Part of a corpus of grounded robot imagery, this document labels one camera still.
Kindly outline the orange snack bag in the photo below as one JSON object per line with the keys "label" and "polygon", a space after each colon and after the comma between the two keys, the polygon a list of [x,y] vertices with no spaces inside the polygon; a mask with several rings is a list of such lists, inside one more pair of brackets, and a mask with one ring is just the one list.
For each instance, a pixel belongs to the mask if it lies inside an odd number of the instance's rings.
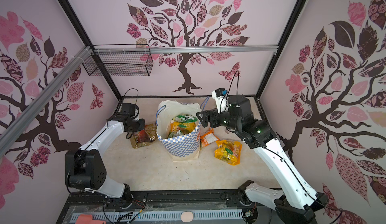
{"label": "orange snack bag", "polygon": [[213,128],[209,128],[207,132],[200,136],[200,147],[205,148],[206,146],[219,141],[220,139],[215,136]]}

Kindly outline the yellow snack bag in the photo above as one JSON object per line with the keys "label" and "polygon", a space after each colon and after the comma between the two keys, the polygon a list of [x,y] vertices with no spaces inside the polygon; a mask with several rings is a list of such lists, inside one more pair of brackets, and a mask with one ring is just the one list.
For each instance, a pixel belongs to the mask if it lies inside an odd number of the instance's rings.
{"label": "yellow snack bag", "polygon": [[232,166],[240,164],[242,144],[238,141],[218,140],[214,157]]}

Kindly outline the blue checkered paper bag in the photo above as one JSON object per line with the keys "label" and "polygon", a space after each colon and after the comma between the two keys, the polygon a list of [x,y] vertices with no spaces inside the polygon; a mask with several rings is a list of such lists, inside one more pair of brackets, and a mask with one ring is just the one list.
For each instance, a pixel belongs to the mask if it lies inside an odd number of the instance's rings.
{"label": "blue checkered paper bag", "polygon": [[199,157],[201,122],[196,114],[198,103],[162,101],[156,113],[156,134],[174,162]]}

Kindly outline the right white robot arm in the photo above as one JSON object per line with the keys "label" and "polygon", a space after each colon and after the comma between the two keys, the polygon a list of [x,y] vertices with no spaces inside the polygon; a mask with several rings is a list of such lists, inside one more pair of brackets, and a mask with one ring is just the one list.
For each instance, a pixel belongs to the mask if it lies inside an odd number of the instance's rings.
{"label": "right white robot arm", "polygon": [[301,176],[275,132],[265,121],[253,116],[249,99],[243,95],[228,96],[223,88],[213,91],[212,98],[216,108],[197,113],[202,126],[232,130],[265,162],[281,187],[275,190],[247,181],[240,187],[247,201],[272,209],[285,224],[315,224],[315,212],[325,207],[327,196],[317,192]]}

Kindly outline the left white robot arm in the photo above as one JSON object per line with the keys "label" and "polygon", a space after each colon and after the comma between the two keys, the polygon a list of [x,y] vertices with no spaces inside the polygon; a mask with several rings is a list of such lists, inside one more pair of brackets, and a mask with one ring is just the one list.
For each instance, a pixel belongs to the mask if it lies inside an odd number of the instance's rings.
{"label": "left white robot arm", "polygon": [[139,118],[139,106],[122,103],[110,116],[102,129],[77,150],[65,155],[65,185],[68,189],[95,191],[108,198],[132,201],[127,184],[111,179],[103,162],[103,155],[122,133],[131,138],[134,132],[144,130],[145,120]]}

